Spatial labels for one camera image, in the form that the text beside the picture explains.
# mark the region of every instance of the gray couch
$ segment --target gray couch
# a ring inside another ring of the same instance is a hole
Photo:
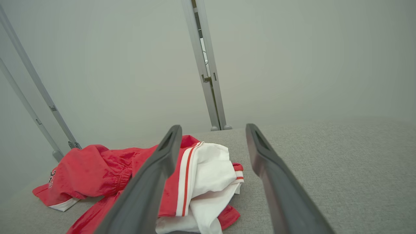
[[[260,129],[334,231],[416,233],[415,126],[361,118]],[[262,182],[251,170],[244,129],[193,136],[227,146],[231,160],[245,169],[241,194],[231,201],[241,217],[224,233],[272,233]],[[31,193],[44,183],[45,177],[35,180],[2,205],[0,232],[65,233],[100,199],[80,201],[66,212],[52,210]]]

